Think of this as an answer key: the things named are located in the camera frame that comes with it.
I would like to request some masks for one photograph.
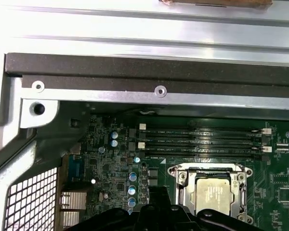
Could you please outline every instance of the mesh grille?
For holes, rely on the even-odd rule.
[[[10,189],[5,231],[53,231],[57,168]]]

